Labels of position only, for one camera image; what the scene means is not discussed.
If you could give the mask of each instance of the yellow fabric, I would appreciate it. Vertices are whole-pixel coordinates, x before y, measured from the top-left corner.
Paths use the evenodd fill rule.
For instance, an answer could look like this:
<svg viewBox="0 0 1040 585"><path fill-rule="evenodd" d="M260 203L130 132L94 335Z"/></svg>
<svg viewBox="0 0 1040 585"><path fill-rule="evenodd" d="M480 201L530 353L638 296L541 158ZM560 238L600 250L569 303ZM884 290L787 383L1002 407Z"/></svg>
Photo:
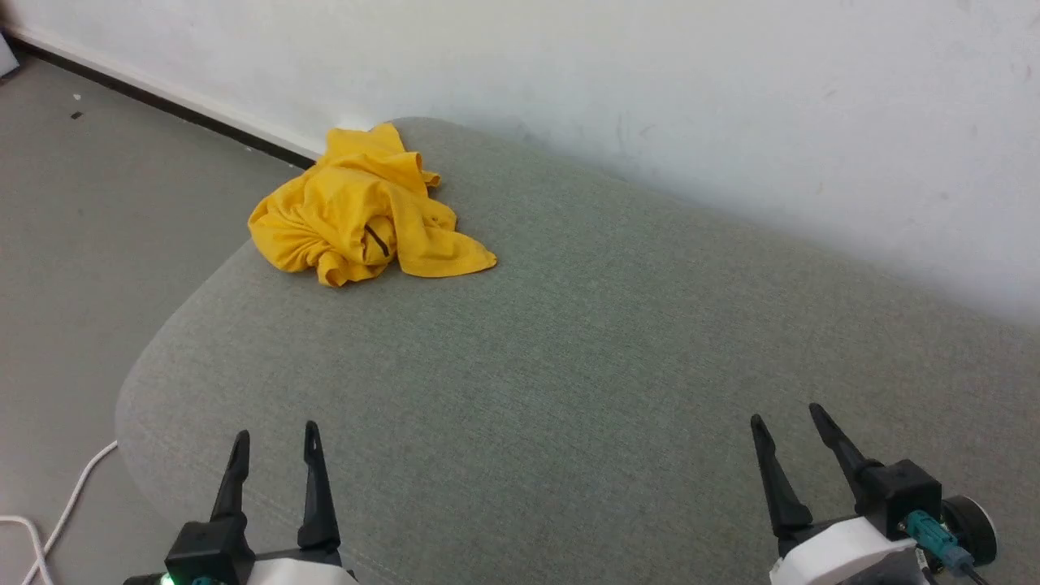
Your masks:
<svg viewBox="0 0 1040 585"><path fill-rule="evenodd" d="M441 178L405 151L392 124L333 129L328 142L314 167L250 215L253 241L276 268L315 266L321 284L342 286L375 278L395 255L406 273L431 278L495 265L479 241L454 231L454 212L430 199L426 187Z"/></svg>

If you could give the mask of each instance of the clothing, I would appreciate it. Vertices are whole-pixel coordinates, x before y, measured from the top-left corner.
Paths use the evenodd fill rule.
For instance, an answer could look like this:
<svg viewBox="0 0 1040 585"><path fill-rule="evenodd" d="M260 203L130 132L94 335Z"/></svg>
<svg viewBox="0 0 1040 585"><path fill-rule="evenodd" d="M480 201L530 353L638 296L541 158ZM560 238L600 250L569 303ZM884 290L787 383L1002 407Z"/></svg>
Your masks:
<svg viewBox="0 0 1040 585"><path fill-rule="evenodd" d="M494 266L495 255L454 231L454 212L430 198L426 187L439 183L392 124L333 129L324 155L261 201L249 227L267 261L286 272L314 266L327 286L375 278L394 257L431 278Z"/></svg>

